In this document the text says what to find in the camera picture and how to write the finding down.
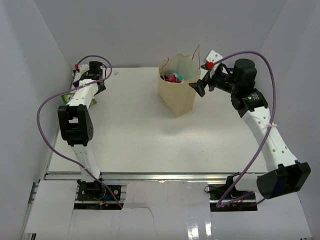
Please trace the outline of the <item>green Fox's mint candy bag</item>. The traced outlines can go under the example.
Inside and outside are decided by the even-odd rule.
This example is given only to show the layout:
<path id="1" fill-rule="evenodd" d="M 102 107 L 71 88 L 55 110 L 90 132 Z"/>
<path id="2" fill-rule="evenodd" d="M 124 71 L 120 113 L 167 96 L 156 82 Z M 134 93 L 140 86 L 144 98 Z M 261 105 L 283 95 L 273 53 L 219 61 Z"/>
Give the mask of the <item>green Fox's mint candy bag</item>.
<path id="1" fill-rule="evenodd" d="M 183 78 L 181 75 L 179 75 L 179 74 L 177 74 L 177 73 L 175 73 L 175 72 L 173 72 L 173 73 L 171 74 L 171 76 L 172 76 L 172 75 L 175 75 L 177 78 L 179 78 L 179 79 L 180 79 L 180 83 L 184 81 L 184 78 Z"/>

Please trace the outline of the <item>beige paper bag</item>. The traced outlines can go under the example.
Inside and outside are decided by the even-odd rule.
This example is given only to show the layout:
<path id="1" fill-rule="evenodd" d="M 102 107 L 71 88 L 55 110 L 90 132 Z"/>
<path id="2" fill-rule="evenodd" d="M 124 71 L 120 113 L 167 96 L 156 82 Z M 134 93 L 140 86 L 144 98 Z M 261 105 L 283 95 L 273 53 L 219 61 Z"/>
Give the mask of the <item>beige paper bag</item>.
<path id="1" fill-rule="evenodd" d="M 184 81 L 181 83 L 166 81 L 172 73 L 181 75 Z M 158 95 L 175 118 L 181 117 L 192 110 L 196 91 L 189 86 L 189 83 L 197 82 L 200 75 L 200 58 L 194 55 L 178 53 L 160 62 L 158 67 Z"/>

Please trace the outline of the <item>green yellow snack bag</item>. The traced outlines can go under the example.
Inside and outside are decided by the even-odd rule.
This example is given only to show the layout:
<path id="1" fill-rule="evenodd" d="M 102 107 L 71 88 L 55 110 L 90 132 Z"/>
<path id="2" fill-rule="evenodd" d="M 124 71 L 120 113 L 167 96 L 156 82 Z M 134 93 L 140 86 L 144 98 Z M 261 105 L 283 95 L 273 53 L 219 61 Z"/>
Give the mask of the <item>green yellow snack bag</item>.
<path id="1" fill-rule="evenodd" d="M 72 100 L 74 95 L 75 95 L 75 93 L 71 92 L 71 93 L 63 94 L 60 97 L 61 97 L 62 101 L 64 102 L 64 104 L 66 105 L 67 103 L 69 103 Z M 97 103 L 97 100 L 95 98 L 93 98 L 89 105 L 92 106 L 96 103 Z"/>

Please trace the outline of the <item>red small snack packet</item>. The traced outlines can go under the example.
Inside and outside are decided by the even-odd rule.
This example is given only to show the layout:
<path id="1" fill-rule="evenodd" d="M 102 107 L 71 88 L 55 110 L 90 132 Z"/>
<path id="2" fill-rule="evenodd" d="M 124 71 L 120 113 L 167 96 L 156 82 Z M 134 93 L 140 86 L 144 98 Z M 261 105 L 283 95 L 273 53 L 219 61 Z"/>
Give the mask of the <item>red small snack packet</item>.
<path id="1" fill-rule="evenodd" d="M 175 75 L 171 75 L 170 77 L 168 77 L 166 79 L 166 81 L 169 83 L 178 83 L 178 84 L 181 82 L 180 79 L 178 77 L 176 77 Z"/>

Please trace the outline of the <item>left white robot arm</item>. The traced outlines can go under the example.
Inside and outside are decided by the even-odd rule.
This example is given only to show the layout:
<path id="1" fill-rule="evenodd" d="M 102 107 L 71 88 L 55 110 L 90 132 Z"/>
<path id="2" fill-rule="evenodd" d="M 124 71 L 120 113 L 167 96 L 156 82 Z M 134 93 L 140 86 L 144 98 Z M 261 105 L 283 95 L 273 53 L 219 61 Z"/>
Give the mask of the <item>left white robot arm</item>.
<path id="1" fill-rule="evenodd" d="M 96 165 L 90 141 L 94 136 L 94 127 L 89 114 L 89 106 L 95 99 L 95 95 L 105 90 L 104 83 L 97 82 L 86 84 L 102 79 L 106 68 L 99 61 L 90 61 L 89 64 L 76 65 L 73 73 L 72 96 L 64 106 L 59 106 L 58 120 L 60 134 L 64 141 L 73 150 L 77 162 L 81 164 L 80 184 L 92 183 L 94 178 L 101 176 L 101 171 Z"/>

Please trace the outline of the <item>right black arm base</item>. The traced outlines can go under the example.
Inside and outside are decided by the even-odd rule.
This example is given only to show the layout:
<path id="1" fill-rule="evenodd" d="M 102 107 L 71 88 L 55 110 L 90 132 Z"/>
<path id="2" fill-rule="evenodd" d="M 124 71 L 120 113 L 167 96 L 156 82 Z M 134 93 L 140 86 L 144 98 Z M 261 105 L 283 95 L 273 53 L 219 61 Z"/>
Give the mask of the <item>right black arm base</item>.
<path id="1" fill-rule="evenodd" d="M 218 200 L 223 196 L 227 189 L 228 186 L 226 184 L 209 184 L 204 188 L 204 192 L 209 194 L 210 200 L 215 201 L 215 204 L 217 204 Z M 235 201 L 236 198 L 246 194 L 248 194 L 247 191 L 231 190 L 223 199 L 222 204 L 232 201 L 232 203 L 229 203 L 227 207 L 238 207 L 242 204 L 251 204 L 256 202 L 256 195 L 254 193 L 244 197 L 243 199 Z"/>

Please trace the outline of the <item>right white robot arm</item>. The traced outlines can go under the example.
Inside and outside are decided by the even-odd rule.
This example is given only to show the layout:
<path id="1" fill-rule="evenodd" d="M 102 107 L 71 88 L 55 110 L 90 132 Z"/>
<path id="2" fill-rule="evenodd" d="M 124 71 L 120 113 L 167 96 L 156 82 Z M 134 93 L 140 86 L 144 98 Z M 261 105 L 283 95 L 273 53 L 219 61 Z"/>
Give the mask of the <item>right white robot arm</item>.
<path id="1" fill-rule="evenodd" d="M 251 130 L 259 147 L 254 155 L 263 155 L 267 172 L 265 174 L 241 173 L 227 177 L 225 192 L 221 198 L 238 200 L 242 195 L 260 193 L 264 199 L 273 199 L 301 190 L 311 173 L 308 163 L 300 162 L 289 150 L 274 123 L 274 112 L 268 107 L 264 95 L 255 87 L 257 69 L 252 60 L 241 58 L 235 61 L 233 69 L 223 63 L 214 63 L 212 57 L 201 66 L 206 74 L 197 82 L 190 83 L 201 97 L 205 87 L 209 91 L 219 89 L 230 94 L 231 104 L 240 118 Z"/>

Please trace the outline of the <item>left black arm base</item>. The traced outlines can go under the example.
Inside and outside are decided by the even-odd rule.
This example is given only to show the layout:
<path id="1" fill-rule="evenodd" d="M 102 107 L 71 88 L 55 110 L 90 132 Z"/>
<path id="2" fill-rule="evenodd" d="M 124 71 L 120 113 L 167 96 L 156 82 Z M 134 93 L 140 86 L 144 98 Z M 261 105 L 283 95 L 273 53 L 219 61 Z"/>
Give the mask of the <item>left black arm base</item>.
<path id="1" fill-rule="evenodd" d="M 108 190 L 97 181 L 85 182 L 78 179 L 76 182 L 78 184 L 78 194 L 76 197 L 78 201 L 99 201 L 106 204 L 115 199 L 118 201 L 121 199 L 121 185 L 108 185 L 110 189 Z"/>

